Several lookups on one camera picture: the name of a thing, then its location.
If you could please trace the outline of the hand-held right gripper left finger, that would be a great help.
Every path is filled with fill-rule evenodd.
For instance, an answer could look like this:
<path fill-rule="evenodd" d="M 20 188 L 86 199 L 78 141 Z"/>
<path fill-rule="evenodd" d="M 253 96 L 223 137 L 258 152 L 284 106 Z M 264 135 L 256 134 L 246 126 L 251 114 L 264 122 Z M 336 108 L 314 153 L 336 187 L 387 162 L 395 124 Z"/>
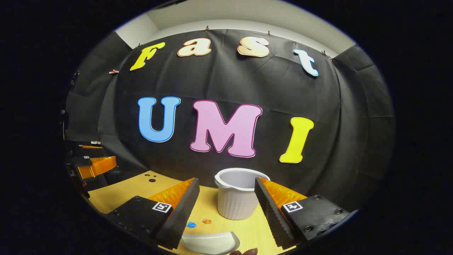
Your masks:
<path fill-rule="evenodd" d="M 191 178 L 149 198 L 134 196 L 106 218 L 142 243 L 176 249 L 199 192 L 199 179 Z"/>

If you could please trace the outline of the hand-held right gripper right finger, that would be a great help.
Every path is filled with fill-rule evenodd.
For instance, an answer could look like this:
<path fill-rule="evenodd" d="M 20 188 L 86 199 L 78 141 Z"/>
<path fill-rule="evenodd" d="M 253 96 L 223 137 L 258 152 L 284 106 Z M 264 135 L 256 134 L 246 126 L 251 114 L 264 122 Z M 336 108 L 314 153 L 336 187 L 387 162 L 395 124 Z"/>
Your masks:
<path fill-rule="evenodd" d="M 276 245 L 283 249 L 310 246 L 357 213 L 323 195 L 307 197 L 262 177 L 255 179 L 254 192 Z"/>

